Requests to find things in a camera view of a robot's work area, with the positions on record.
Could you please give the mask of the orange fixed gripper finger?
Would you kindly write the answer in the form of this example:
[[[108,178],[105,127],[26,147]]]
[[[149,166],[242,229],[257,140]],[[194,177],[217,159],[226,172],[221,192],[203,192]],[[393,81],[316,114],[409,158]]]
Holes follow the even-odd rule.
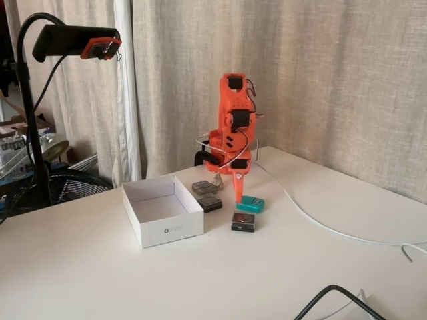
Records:
[[[235,201],[236,203],[241,203],[244,190],[244,175],[233,175],[233,186],[235,192]]]

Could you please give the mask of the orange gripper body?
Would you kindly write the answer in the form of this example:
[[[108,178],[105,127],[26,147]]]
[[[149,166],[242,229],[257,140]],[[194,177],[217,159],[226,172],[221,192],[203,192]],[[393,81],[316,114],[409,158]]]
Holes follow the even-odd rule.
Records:
[[[230,173],[243,177],[250,170],[251,151],[246,149],[237,159],[230,163]]]

